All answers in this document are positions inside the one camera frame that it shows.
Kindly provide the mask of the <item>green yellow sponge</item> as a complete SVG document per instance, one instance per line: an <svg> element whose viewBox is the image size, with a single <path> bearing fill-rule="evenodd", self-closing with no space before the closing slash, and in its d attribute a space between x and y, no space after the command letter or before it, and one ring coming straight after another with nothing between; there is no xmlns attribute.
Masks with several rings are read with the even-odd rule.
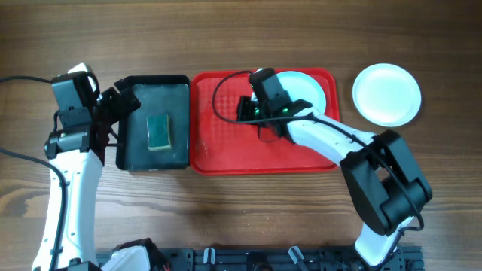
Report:
<svg viewBox="0 0 482 271"><path fill-rule="evenodd" d="M147 117L148 150L160 151L171 148L169 115L159 114Z"/></svg>

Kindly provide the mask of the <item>pale green plate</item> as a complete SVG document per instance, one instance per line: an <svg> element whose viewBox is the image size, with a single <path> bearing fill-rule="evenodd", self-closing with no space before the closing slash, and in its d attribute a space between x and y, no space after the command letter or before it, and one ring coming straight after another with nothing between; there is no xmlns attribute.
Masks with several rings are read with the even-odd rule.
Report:
<svg viewBox="0 0 482 271"><path fill-rule="evenodd" d="M314 78L296 71L280 72L277 77L292 101L303 99L310 102L321 113L325 113L327 106L325 92Z"/></svg>

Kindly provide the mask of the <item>white plate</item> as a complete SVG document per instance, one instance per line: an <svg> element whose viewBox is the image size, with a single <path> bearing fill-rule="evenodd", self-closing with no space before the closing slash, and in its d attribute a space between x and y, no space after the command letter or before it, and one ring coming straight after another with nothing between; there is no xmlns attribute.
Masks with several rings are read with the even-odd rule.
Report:
<svg viewBox="0 0 482 271"><path fill-rule="evenodd" d="M403 126L417 116L422 94L416 79L400 66L378 63L363 69L352 86L363 118L384 127Z"/></svg>

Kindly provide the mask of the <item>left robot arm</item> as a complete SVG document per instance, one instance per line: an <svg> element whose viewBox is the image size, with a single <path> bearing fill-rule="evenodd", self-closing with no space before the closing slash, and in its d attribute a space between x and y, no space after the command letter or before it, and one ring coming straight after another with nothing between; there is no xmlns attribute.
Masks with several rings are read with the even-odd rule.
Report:
<svg viewBox="0 0 482 271"><path fill-rule="evenodd" d="M50 194L44 233L34 270L96 264L96 192L105 165L112 125L141 103L130 88L101 91L92 68L80 63L52 80L62 128L44 144Z"/></svg>

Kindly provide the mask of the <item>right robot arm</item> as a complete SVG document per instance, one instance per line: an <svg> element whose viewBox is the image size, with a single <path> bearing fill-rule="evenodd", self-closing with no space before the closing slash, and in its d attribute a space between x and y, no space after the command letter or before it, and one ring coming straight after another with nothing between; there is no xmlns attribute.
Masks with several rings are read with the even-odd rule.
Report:
<svg viewBox="0 0 482 271"><path fill-rule="evenodd" d="M272 68L249 72L253 98L242 97L237 120L271 129L340 167L364 226L355 251L379 270L407 231L421 231L432 188L406 141L395 131L363 132L336 121L306 99L295 99Z"/></svg>

